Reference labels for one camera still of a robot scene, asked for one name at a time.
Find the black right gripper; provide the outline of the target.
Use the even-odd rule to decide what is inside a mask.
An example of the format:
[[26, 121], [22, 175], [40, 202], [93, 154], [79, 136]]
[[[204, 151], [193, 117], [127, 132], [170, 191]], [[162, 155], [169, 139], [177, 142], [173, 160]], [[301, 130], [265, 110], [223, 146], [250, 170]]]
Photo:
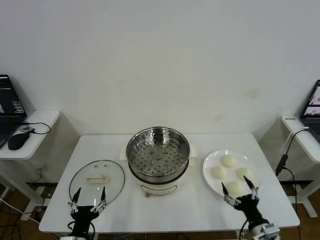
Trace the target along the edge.
[[249, 180], [245, 175], [243, 175], [243, 178], [248, 187], [251, 189], [251, 194], [235, 198], [229, 194], [226, 186], [223, 182], [221, 182], [224, 201], [230, 206], [234, 206], [236, 210], [244, 213], [246, 220], [248, 221], [249, 228], [255, 228], [258, 225], [268, 224], [269, 221], [262, 217], [262, 214], [257, 208], [259, 203], [259, 188], [255, 187], [252, 181]]

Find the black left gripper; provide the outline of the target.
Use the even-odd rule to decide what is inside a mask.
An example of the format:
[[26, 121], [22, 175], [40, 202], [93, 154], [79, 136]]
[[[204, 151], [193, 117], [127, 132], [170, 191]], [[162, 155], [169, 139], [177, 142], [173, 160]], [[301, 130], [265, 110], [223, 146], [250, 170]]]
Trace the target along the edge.
[[107, 207], [106, 187], [104, 186], [101, 192], [100, 201], [94, 200], [93, 205], [79, 206], [77, 205], [82, 188], [79, 187], [75, 192], [71, 201], [68, 202], [70, 208], [70, 216], [73, 219], [73, 227], [71, 235], [88, 235], [89, 229], [92, 227], [93, 233], [96, 233], [96, 228], [93, 220], [99, 217]]

